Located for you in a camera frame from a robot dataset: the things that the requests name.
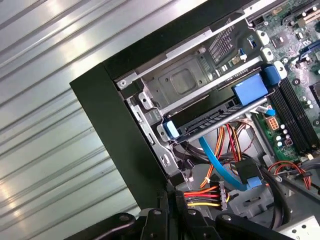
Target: black cable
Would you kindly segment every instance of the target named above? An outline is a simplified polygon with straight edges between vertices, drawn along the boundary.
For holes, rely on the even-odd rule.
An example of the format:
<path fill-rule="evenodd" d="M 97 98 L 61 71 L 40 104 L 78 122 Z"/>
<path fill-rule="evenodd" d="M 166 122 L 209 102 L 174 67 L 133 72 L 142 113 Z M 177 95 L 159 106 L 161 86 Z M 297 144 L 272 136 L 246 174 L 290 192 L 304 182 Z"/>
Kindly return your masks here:
<path fill-rule="evenodd" d="M 290 221 L 291 210 L 287 204 L 286 197 L 282 192 L 279 184 L 271 175 L 271 173 L 265 169 L 263 166 L 260 166 L 260 171 L 262 176 L 269 184 L 273 199 L 274 199 L 274 208 L 273 208 L 273 218 L 270 228 L 276 229 L 284 224 L 287 224 Z"/>

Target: screw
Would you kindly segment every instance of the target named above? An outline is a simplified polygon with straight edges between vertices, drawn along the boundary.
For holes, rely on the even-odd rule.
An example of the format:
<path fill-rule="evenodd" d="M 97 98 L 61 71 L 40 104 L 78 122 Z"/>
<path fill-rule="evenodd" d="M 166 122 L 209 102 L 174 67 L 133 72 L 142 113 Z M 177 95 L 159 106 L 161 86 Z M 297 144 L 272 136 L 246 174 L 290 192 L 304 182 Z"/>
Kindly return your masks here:
<path fill-rule="evenodd" d="M 196 215 L 197 212 L 196 212 L 195 210 L 190 209 L 190 210 L 188 210 L 188 214 L 190 214 L 190 215 Z"/>
<path fill-rule="evenodd" d="M 154 210 L 153 213 L 154 213 L 154 215 L 160 215 L 160 214 L 161 214 L 161 211 L 159 211 L 159 210 Z"/>
<path fill-rule="evenodd" d="M 226 221 L 231 221 L 231 217 L 228 215 L 222 215 L 222 219 L 224 219 Z"/>
<path fill-rule="evenodd" d="M 129 220 L 129 217 L 128 217 L 128 216 L 125 216 L 125 215 L 122 215 L 122 216 L 119 217 L 119 219 L 120 219 L 121 221 L 128 221 L 128 220 Z"/>

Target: red wire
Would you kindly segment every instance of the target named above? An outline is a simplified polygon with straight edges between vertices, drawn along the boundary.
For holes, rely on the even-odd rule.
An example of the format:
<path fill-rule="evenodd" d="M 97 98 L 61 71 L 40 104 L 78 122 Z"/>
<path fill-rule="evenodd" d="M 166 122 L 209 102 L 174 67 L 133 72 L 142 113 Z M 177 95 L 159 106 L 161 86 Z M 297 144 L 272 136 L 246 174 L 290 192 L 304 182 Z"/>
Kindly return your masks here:
<path fill-rule="evenodd" d="M 305 173 L 306 171 L 304 171 L 303 169 L 301 169 L 300 167 L 298 167 L 296 164 L 290 162 L 290 161 L 278 161 L 274 164 L 272 164 L 269 168 L 268 168 L 268 171 L 270 172 L 270 170 L 272 168 L 274 168 L 276 165 L 278 164 L 283 164 L 281 166 L 278 166 L 278 168 L 275 170 L 275 174 L 278 174 L 280 169 L 283 168 L 284 166 L 287 166 L 287 165 L 290 165 L 290 166 L 293 166 L 295 169 L 297 169 L 297 171 L 302 174 L 302 173 Z M 304 177 L 303 178 L 304 180 L 304 184 L 305 184 L 305 187 L 309 190 L 310 187 L 311 187 L 311 178 L 310 177 Z"/>
<path fill-rule="evenodd" d="M 236 149 L 235 149 L 234 141 L 232 140 L 231 133 L 230 133 L 229 124 L 226 125 L 226 129 L 228 130 L 229 141 L 230 141 L 230 145 L 231 145 L 231 149 L 232 149 L 232 153 L 233 153 L 234 160 L 235 160 L 236 162 L 238 162 L 238 158 L 237 158 L 237 155 L 236 155 Z"/>
<path fill-rule="evenodd" d="M 189 197 L 208 197 L 208 198 L 218 198 L 220 197 L 219 194 L 189 194 L 189 195 L 185 195 L 185 198 L 189 198 Z"/>

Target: orange wire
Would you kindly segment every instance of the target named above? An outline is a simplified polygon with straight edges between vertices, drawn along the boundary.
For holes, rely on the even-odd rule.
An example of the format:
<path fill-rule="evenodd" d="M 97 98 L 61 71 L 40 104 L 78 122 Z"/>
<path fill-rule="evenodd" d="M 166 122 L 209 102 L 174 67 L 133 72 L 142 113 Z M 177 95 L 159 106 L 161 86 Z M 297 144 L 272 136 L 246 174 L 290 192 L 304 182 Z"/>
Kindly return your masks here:
<path fill-rule="evenodd" d="M 212 186 L 212 187 L 207 188 L 207 189 L 202 190 L 202 191 L 185 192 L 184 195 L 187 196 L 187 195 L 192 195 L 192 194 L 205 194 L 205 193 L 207 193 L 209 191 L 212 191 L 214 189 L 217 189 L 217 188 L 218 188 L 218 186 Z"/>
<path fill-rule="evenodd" d="M 274 164 L 272 164 L 269 168 L 268 168 L 268 171 L 270 172 L 270 170 L 272 168 L 274 168 L 276 165 L 278 164 L 282 164 L 280 166 L 277 167 L 277 169 L 275 170 L 275 175 L 277 175 L 279 173 L 279 171 L 281 170 L 281 168 L 285 167 L 285 166 L 293 166 L 295 169 L 297 169 L 297 171 L 300 173 L 300 174 L 303 174 L 303 173 L 306 173 L 305 170 L 301 169 L 300 167 L 298 167 L 296 164 L 290 162 L 290 161 L 278 161 Z M 304 181 L 304 184 L 305 184 L 305 187 L 309 190 L 310 187 L 311 187 L 311 178 L 310 177 L 304 177 L 303 178 L 303 181 Z"/>
<path fill-rule="evenodd" d="M 225 131 L 223 129 L 223 127 L 220 127 L 220 132 L 219 132 L 219 135 L 218 135 L 218 140 L 217 140 L 217 143 L 216 143 L 216 146 L 215 146 L 215 150 L 214 150 L 214 154 L 217 155 L 219 153 L 219 149 L 220 149 L 220 146 L 221 144 L 223 143 L 223 140 L 224 140 L 224 134 L 225 134 Z M 201 183 L 200 185 L 200 188 L 204 188 L 208 182 L 208 178 L 211 176 L 212 174 L 212 171 L 214 170 L 214 166 L 212 164 L 210 164 L 210 167 L 208 169 L 208 172 L 206 174 L 206 177 L 204 178 L 203 182 Z"/>

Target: black wire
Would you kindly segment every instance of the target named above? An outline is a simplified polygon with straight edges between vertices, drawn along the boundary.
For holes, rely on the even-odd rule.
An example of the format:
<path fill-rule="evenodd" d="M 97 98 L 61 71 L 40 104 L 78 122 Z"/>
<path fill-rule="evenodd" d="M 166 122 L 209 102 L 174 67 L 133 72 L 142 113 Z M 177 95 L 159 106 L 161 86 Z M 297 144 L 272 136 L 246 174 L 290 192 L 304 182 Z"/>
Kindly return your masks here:
<path fill-rule="evenodd" d="M 276 229 L 284 224 L 287 224 L 290 221 L 291 210 L 287 204 L 286 197 L 282 192 L 279 184 L 271 175 L 271 173 L 265 169 L 263 166 L 260 166 L 260 171 L 264 177 L 264 179 L 269 184 L 273 199 L 274 199 L 274 207 L 273 207 L 273 218 L 271 222 L 271 229 Z"/>
<path fill-rule="evenodd" d="M 220 202 L 220 199 L 214 199 L 214 198 L 206 198 L 206 197 L 198 197 L 198 198 L 192 198 L 192 199 L 187 199 L 187 202 L 194 202 L 194 201 L 212 201 L 212 202 Z"/>

